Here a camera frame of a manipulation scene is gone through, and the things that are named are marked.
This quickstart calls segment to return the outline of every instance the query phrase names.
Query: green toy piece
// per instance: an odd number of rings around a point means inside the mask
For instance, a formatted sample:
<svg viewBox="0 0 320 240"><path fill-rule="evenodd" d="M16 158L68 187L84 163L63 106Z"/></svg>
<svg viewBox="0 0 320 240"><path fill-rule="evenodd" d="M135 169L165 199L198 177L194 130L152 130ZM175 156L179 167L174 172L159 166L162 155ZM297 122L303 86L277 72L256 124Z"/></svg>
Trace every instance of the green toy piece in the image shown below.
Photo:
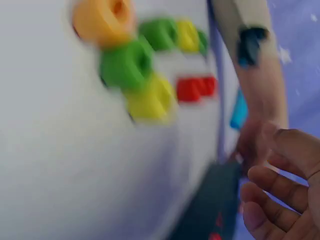
<svg viewBox="0 0 320 240"><path fill-rule="evenodd" d="M199 52L205 56L207 55L207 52L208 52L208 38L203 31L201 30L197 30L197 31L199 35Z"/></svg>
<svg viewBox="0 0 320 240"><path fill-rule="evenodd" d="M177 46L177 25L171 18L145 21L140 24L138 31L139 35L144 36L155 51L172 50Z"/></svg>
<svg viewBox="0 0 320 240"><path fill-rule="evenodd" d="M153 50L144 37L101 53L100 77L108 87L140 90L149 80Z"/></svg>

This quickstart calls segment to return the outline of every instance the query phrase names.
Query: fingernail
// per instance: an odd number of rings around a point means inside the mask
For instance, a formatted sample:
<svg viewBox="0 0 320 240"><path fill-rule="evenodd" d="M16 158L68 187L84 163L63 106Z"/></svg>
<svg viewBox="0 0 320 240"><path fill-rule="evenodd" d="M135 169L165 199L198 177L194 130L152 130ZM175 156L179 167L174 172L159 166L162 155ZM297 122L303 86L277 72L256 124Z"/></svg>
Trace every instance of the fingernail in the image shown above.
<svg viewBox="0 0 320 240"><path fill-rule="evenodd" d="M262 137L265 140L271 140L278 130L279 127L276 124L269 121L262 126Z"/></svg>

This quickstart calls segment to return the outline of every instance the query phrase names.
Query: sleeve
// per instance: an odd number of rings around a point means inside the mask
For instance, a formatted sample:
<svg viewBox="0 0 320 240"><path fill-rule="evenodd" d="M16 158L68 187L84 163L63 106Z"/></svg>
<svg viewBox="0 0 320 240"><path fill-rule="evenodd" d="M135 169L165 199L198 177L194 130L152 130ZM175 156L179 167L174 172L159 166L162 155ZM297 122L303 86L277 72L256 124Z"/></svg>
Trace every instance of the sleeve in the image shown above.
<svg viewBox="0 0 320 240"><path fill-rule="evenodd" d="M236 225L241 165L212 164L167 240L231 240Z"/></svg>

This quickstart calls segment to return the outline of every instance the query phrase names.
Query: blue object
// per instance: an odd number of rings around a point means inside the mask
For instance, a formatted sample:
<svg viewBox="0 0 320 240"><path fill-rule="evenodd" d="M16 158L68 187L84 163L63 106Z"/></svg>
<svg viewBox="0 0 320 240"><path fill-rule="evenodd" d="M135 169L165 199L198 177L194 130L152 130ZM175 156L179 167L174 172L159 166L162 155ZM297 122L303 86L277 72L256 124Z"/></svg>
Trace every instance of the blue object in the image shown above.
<svg viewBox="0 0 320 240"><path fill-rule="evenodd" d="M239 88L236 102L233 109L233 114L230 121L230 127L236 130L240 130L248 116L248 106L245 100L245 97Z"/></svg>
<svg viewBox="0 0 320 240"><path fill-rule="evenodd" d="M242 68L258 65L260 41L269 35L267 29L262 27L242 27L239 30L240 40L237 43L238 64Z"/></svg>

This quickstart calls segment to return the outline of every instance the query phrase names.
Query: orange toy piece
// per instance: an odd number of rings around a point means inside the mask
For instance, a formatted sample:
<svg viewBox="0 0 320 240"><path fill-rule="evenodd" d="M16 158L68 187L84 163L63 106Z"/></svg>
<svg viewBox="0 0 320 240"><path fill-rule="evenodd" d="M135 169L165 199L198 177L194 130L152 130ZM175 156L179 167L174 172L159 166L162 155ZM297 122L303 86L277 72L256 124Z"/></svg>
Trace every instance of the orange toy piece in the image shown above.
<svg viewBox="0 0 320 240"><path fill-rule="evenodd" d="M73 9L72 24L85 42L110 48L133 38L135 13L131 0L81 0Z"/></svg>

